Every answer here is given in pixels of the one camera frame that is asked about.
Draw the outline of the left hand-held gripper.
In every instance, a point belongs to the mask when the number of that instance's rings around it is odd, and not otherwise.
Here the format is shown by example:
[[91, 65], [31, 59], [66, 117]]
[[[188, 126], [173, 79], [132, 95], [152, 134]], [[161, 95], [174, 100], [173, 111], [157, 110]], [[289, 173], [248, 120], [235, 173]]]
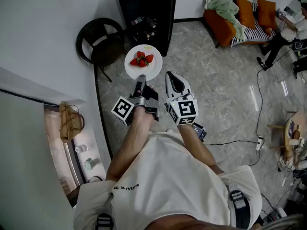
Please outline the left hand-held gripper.
[[155, 90], [145, 85], [146, 76], [142, 74], [137, 78], [134, 92], [129, 98], [119, 97], [111, 110], [113, 116], [125, 126], [131, 124], [134, 109], [138, 106], [143, 107], [146, 113], [152, 114], [155, 121], [159, 121], [159, 95]]

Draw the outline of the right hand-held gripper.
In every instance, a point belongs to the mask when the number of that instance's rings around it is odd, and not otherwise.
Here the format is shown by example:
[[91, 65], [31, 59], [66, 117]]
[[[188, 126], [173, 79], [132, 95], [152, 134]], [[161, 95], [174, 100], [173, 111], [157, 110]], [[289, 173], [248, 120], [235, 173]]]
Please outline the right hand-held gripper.
[[199, 115], [198, 103], [191, 93], [190, 84], [177, 73], [165, 74], [165, 87], [168, 99], [165, 106], [176, 126], [191, 125]]

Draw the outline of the person's left hand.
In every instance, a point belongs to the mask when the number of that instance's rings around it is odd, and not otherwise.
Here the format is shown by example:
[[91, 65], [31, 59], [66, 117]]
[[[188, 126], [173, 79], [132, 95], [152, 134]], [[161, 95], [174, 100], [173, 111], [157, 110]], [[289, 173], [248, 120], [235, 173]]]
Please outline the person's left hand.
[[137, 124], [147, 124], [151, 125], [154, 121], [154, 116], [145, 111], [142, 106], [137, 106], [134, 108], [133, 112], [133, 122]]

